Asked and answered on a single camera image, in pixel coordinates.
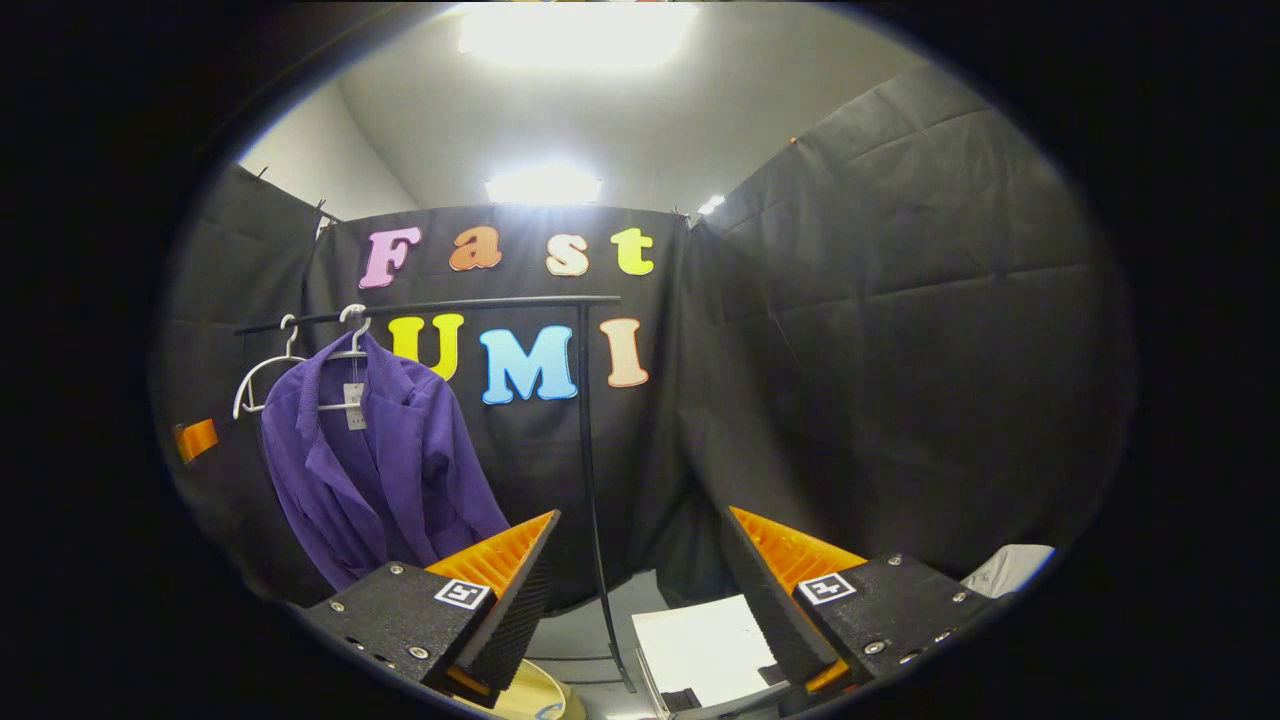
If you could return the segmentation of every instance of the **ceiling light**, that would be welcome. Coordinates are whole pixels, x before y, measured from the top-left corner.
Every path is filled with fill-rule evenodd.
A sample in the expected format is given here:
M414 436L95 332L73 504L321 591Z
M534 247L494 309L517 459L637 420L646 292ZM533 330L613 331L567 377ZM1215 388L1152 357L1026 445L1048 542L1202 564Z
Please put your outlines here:
M685 3L475 3L461 10L458 50L535 67L654 65L696 13Z
M484 187L490 202L557 205L595 202L602 184L581 170L566 165L545 165L492 179Z
M712 210L714 210L716 208L718 208L719 204L723 202L723 201L724 201L724 196L723 195L713 195L712 199L708 200L705 205L703 205L701 208L698 209L698 214L699 215L705 215L705 214L710 213Z

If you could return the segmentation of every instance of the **letter f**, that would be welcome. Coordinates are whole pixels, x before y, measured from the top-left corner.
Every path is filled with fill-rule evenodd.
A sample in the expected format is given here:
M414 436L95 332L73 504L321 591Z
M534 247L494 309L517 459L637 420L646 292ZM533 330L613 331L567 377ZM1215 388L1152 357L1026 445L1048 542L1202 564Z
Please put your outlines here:
M408 245L417 245L422 240L420 228L404 228L399 231L375 232L369 236L372 247L369 251L369 265L365 268L365 277L360 278L360 287L387 287L396 279L390 269L397 270L404 264L408 256L408 245L398 241L407 241Z

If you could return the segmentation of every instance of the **white paper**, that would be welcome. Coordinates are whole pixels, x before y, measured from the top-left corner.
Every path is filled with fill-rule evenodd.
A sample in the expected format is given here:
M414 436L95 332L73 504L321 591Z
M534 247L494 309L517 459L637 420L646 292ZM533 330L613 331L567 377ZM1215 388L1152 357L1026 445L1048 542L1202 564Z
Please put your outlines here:
M659 693L692 688L712 707L769 689L759 669L777 660L741 594L631 621Z

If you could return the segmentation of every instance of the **colorful letter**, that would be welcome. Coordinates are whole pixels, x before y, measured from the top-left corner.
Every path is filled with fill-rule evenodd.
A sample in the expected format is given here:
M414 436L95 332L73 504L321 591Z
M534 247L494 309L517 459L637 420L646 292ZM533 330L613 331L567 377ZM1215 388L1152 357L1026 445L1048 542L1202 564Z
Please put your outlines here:
M553 275L581 275L590 264L586 238L580 234L553 234L547 241L547 269Z
M454 270L492 268L502 260L502 252L498 251L498 231L489 225L463 231L454 238L453 245L458 246L449 256L449 266Z
M644 247L653 247L653 238L640 234L640 228L620 232L609 238L618 246L618 266L630 275L645 275L653 272L653 261L641 258Z
M420 228L404 228L398 231L375 232L369 236L369 242L372 243L372 249L369 251L369 265L365 268L365 277L360 278L358 286L361 288L370 287L387 287L392 284L396 279L392 277L390 268L397 270L404 264L404 258L408 256L408 245L417 245L422 240L422 231Z
M600 332L609 338L609 357L613 372L609 373L611 387L634 387L649 380L649 373L640 366L640 354L636 351L636 331L640 320L618 318L600 323Z
M431 365L429 370L447 380L458 372L458 328L462 327L462 315L457 313L445 313L431 319L431 324L440 332L440 361ZM392 320L387 325L394 341L392 352L419 363L417 333L425 324L422 318L396 318Z
M422 318L396 318L387 323L392 332L392 354L417 363L417 333L424 325Z
M534 348L525 355L520 341L511 331L498 329L480 333L480 345L489 350L489 389L481 400L486 405L506 405L515 395L507 387L511 378L520 397L529 400L534 383L541 375L538 397L567 400L577 395L577 386L568 378L568 338L573 331L564 325L548 325L534 338Z

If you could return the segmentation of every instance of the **clothes hanger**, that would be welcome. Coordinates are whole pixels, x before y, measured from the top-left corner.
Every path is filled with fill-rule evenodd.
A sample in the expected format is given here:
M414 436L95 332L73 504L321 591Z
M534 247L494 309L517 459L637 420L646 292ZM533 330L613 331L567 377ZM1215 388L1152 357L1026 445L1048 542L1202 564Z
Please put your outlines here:
M346 307L342 309L342 313L338 314L338 322L339 323L346 323L347 322L347 316L351 315L351 314L355 314L356 316L364 316L365 310L366 310L366 307L364 305L360 305L360 304L348 305L348 306L346 306ZM352 333L352 336L351 336L351 350L343 350L340 352L332 352L324 360L325 363L328 363L329 360L340 360L343 357L351 357L351 382L353 382L353 383L358 382L358 378L356 375L356 370L357 370L356 359L357 357L369 357L367 352L361 352L360 351L360 337L364 336L365 333L367 333L369 332L369 327L372 325L372 324L374 324L372 318L365 318L365 324L361 325L360 329L356 331L355 333ZM320 405L320 406L316 407L316 410L352 410L352 409L358 409L358 407L360 407L360 402L343 402L340 405Z
M293 315L285 315L280 318L280 329L283 331L292 319L294 319ZM233 420L239 420L241 407L243 407L246 413L261 413L262 409L266 407L266 405L253 405L253 383L250 382L253 378L253 373L261 370L262 368L273 363L285 363L285 361L301 363L306 360L306 357L298 357L297 355L293 354L293 341L296 340L298 340L298 327L293 325L293 334L291 334L289 340L284 342L284 355L278 355L275 357L262 360L257 365L253 365L253 369L244 375L244 379L241 380L241 386L236 389L236 405L232 406ZM242 406L241 398L244 397L246 388L248 389L248 405Z

